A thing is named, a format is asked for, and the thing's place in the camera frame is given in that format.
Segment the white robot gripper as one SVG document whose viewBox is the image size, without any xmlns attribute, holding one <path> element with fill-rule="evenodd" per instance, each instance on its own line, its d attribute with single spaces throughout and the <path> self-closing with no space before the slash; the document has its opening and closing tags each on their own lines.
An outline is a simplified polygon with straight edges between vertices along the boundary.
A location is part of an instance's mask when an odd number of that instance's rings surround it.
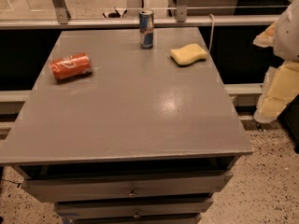
<svg viewBox="0 0 299 224">
<path fill-rule="evenodd" d="M 289 60 L 279 68 L 270 66 L 264 77 L 254 119 L 269 123 L 299 94 L 299 0 L 293 0 L 278 23 L 273 22 L 257 35 L 253 44 L 261 48 L 273 46 L 276 56 Z"/>
</svg>

